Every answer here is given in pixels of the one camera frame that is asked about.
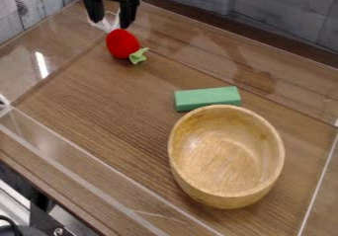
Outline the red plush strawberry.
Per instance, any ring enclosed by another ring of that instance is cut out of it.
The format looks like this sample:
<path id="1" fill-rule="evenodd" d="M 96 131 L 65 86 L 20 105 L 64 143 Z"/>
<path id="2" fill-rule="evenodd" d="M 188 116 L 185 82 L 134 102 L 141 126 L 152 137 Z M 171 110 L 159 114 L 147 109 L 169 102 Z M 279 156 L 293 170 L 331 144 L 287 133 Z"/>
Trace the red plush strawberry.
<path id="1" fill-rule="evenodd" d="M 136 37 L 122 29 L 114 29 L 105 37 L 105 45 L 110 55 L 117 59 L 128 59 L 133 65 L 147 60 L 145 52 Z"/>

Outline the green foam block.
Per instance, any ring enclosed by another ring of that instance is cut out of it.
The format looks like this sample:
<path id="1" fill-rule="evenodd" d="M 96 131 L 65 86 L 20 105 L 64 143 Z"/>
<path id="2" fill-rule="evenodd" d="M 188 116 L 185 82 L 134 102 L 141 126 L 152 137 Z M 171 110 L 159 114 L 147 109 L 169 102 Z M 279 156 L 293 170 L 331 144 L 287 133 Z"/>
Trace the green foam block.
<path id="1" fill-rule="evenodd" d="M 241 97 L 235 86 L 215 87 L 173 92 L 173 104 L 177 112 L 191 111 L 209 105 L 241 105 Z"/>

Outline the wooden bowl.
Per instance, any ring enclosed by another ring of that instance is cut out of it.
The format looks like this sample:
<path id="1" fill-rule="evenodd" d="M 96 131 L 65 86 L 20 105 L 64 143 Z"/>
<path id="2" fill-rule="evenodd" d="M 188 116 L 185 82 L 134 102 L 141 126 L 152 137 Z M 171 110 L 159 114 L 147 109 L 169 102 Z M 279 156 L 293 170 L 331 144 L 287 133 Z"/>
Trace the wooden bowl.
<path id="1" fill-rule="evenodd" d="M 168 136 L 168 163 L 187 195 L 220 209 L 251 205 L 281 174 L 284 147 L 255 112 L 213 105 L 187 113 Z"/>

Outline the clear acrylic tray enclosure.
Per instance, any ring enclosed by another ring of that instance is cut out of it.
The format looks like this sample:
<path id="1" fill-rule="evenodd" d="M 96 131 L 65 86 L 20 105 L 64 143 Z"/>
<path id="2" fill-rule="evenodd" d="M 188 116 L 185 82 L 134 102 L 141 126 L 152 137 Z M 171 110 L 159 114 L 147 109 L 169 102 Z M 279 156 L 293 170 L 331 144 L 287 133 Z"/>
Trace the clear acrylic tray enclosure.
<path id="1" fill-rule="evenodd" d="M 338 69 L 153 5 L 112 58 L 73 3 L 0 45 L 0 162 L 101 236 L 338 236 Z M 169 172 L 177 90 L 236 86 L 276 128 L 281 176 L 253 205 L 196 203 Z"/>

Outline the black metal table bracket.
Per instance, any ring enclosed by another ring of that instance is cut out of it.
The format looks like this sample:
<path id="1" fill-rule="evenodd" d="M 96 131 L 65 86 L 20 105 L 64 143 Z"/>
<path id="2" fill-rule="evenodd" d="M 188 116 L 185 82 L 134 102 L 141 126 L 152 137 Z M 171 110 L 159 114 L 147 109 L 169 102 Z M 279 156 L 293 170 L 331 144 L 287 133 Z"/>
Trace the black metal table bracket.
<path id="1" fill-rule="evenodd" d="M 33 204 L 30 204 L 29 225 L 44 232 L 46 236 L 76 236 L 49 214 Z"/>

